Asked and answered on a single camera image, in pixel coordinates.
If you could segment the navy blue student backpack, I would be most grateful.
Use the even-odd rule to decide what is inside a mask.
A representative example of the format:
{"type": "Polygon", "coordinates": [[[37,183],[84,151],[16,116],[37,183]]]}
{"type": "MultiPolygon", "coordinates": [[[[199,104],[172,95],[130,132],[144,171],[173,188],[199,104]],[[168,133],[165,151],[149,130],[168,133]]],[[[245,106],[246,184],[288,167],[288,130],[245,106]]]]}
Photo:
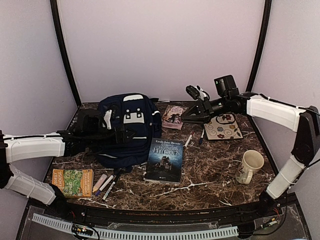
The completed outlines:
{"type": "Polygon", "coordinates": [[[146,162],[152,139],[162,136],[162,117],[154,102],[141,93],[125,93],[103,99],[97,110],[120,137],[91,149],[98,162],[108,169],[128,170],[146,162]]]}

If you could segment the dark blue Wuthering Heights book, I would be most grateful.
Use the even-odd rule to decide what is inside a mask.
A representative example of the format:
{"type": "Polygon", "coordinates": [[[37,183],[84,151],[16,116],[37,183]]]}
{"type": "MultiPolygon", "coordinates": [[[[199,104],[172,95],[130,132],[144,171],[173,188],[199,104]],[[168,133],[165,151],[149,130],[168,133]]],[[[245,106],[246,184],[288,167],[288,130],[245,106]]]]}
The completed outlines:
{"type": "Polygon", "coordinates": [[[182,176],[184,144],[180,140],[153,138],[144,180],[179,184],[182,176]]]}

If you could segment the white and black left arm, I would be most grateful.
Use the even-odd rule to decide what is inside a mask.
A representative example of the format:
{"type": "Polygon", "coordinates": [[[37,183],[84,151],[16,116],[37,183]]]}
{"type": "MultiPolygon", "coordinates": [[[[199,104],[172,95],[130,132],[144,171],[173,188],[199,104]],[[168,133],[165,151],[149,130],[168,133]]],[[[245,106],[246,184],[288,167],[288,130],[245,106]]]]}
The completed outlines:
{"type": "Polygon", "coordinates": [[[71,213],[57,186],[44,183],[19,170],[14,163],[25,160],[70,157],[87,148],[124,144],[134,137],[132,130],[101,129],[92,132],[60,130],[36,135],[0,135],[0,187],[37,200],[60,218],[71,213]]]}

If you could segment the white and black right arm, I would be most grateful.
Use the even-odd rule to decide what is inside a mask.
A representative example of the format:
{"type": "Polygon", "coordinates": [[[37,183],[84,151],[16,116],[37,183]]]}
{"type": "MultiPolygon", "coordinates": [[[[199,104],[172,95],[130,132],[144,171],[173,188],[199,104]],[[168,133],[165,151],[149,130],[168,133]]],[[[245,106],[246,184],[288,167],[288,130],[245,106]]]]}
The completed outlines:
{"type": "Polygon", "coordinates": [[[266,217],[275,208],[273,200],[294,185],[319,155],[320,111],[312,105],[291,105],[253,92],[230,91],[209,100],[192,86],[186,91],[195,103],[183,113],[183,122],[206,124],[224,113],[246,115],[258,124],[272,155],[288,158],[276,161],[279,172],[265,190],[268,197],[255,205],[255,213],[266,217]]]}

